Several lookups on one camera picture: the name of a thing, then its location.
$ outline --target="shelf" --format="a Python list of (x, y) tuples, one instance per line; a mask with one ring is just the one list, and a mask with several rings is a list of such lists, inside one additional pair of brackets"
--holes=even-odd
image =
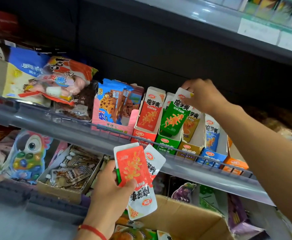
[[(113, 155), (115, 146), (130, 143), (128, 139), (110, 135), (110, 131), (92, 131), (91, 127), (95, 125), (89, 122), (64, 117), (39, 106), (10, 103), (10, 100), (5, 99), (3, 101), (0, 104), (0, 124), (2, 125), (35, 131), (109, 155)], [(161, 169), (164, 173), (274, 205), (252, 172), (248, 170), (239, 176), (168, 153), (164, 153), (164, 156), (167, 159)]]
[(239, 6), (225, 7), (224, 0), (220, 4), (206, 0), (85, 1), (292, 65), (292, 28), (246, 15), (238, 11)]

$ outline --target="person's right hand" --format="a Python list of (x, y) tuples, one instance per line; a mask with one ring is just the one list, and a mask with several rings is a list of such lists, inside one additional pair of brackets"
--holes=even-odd
[(230, 104), (209, 79), (188, 80), (181, 87), (194, 93), (192, 98), (183, 99), (183, 103), (195, 107), (202, 113), (213, 116), (218, 108)]

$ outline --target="purple grape cartoon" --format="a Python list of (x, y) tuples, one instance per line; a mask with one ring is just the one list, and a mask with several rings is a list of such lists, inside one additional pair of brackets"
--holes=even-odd
[(186, 203), (190, 203), (189, 195), (195, 189), (196, 184), (192, 183), (185, 183), (184, 185), (180, 186), (173, 194), (172, 198), (175, 200), (180, 200)]

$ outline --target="hand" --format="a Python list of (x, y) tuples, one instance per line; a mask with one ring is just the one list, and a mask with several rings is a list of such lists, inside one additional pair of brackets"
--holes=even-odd
[(84, 224), (95, 227), (109, 239), (115, 229), (115, 222), (123, 214), (130, 195), (136, 188), (137, 181), (132, 179), (122, 188), (116, 185), (116, 173), (113, 172), (115, 161), (108, 162), (98, 174), (97, 182), (91, 196), (91, 204)]
[(211, 116), (214, 116), (214, 112), (219, 107), (230, 104), (209, 79), (188, 80), (181, 87), (194, 93), (192, 98), (183, 99), (184, 104), (193, 106), (200, 112)]

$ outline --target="person's left hand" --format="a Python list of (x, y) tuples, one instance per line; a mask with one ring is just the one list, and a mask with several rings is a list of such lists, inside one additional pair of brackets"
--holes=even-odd
[(132, 179), (122, 188), (117, 186), (115, 179), (115, 161), (108, 162), (98, 174), (97, 182), (91, 196), (91, 204), (83, 224), (95, 227), (109, 239), (115, 229), (115, 222), (123, 214), (130, 195), (136, 188), (137, 181)]

